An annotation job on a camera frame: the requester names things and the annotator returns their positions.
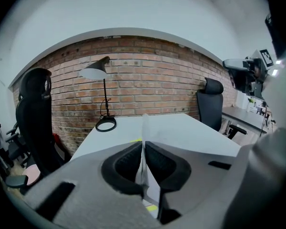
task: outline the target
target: desk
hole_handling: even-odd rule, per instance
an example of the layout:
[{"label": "desk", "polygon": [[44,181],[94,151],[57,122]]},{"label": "desk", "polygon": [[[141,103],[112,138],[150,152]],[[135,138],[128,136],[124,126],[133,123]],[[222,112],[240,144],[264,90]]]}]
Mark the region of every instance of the desk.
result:
[{"label": "desk", "polygon": [[241,108],[225,107],[223,108],[223,118],[232,121],[244,128],[260,135],[264,117],[252,112],[247,112]]},{"label": "desk", "polygon": [[[115,119],[117,127],[110,132],[98,132],[94,128],[74,153],[72,160],[142,138],[142,116]],[[240,149],[237,143],[186,114],[152,115],[148,116],[148,122],[149,141],[226,156],[236,156]]]}]

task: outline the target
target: black slot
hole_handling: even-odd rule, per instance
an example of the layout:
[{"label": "black slot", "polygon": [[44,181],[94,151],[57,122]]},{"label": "black slot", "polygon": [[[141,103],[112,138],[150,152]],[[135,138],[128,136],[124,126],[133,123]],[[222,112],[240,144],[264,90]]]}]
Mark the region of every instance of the black slot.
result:
[{"label": "black slot", "polygon": [[218,162],[218,161],[211,161],[210,163],[208,163],[208,165],[210,166],[214,166],[217,168],[221,168],[224,170],[229,170],[231,165],[230,164],[226,164],[226,163],[222,163],[222,162]]},{"label": "black slot", "polygon": [[73,191],[73,183],[61,183],[36,210],[38,214],[52,221],[62,204]]}]

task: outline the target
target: black office chair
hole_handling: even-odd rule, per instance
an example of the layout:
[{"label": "black office chair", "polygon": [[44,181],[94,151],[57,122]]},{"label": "black office chair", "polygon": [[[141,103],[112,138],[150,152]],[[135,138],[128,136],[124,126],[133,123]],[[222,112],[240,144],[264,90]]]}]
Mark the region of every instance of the black office chair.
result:
[{"label": "black office chair", "polygon": [[[224,86],[217,80],[205,78],[206,84],[203,90],[198,90],[197,102],[200,121],[215,131],[221,128],[222,110],[223,110],[223,91]],[[229,139],[232,139],[237,132],[247,134],[247,131],[236,125],[229,126],[232,129]]]},{"label": "black office chair", "polygon": [[[52,173],[71,158],[67,150],[61,150],[64,156],[61,157],[54,146],[50,75],[50,71],[42,68],[27,71],[21,80],[16,108],[20,133],[42,176]],[[26,182],[25,176],[8,177],[5,181],[14,188],[23,187]]]},{"label": "black office chair", "polygon": [[18,124],[16,123],[13,129],[6,133],[6,135],[10,134],[10,136],[5,139],[5,142],[9,143],[9,158],[11,160],[15,160],[19,157],[23,158],[20,165],[21,167],[24,167],[24,164],[27,163],[30,154],[23,137],[16,132],[17,129]]}]

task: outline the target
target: lamp shade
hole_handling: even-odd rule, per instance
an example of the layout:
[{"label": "lamp shade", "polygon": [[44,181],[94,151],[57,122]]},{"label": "lamp shade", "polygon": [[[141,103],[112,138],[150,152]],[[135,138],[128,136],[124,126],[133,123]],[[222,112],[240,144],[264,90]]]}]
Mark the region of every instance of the lamp shade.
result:
[{"label": "lamp shade", "polygon": [[80,76],[91,80],[103,80],[106,78],[107,73],[105,70],[105,64],[109,63],[110,58],[108,56],[100,59],[93,64],[90,64],[86,68],[80,71]]}]

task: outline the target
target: chair headrest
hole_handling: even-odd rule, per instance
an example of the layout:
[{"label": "chair headrest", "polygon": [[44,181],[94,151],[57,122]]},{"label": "chair headrest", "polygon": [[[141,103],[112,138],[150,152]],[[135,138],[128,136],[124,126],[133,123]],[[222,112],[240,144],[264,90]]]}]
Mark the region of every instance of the chair headrest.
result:
[{"label": "chair headrest", "polygon": [[206,84],[204,87],[204,93],[205,94],[222,94],[224,91],[224,86],[217,80],[207,78]]},{"label": "chair headrest", "polygon": [[51,72],[43,68],[27,71],[22,77],[19,94],[22,97],[30,95],[48,95],[51,92]]}]

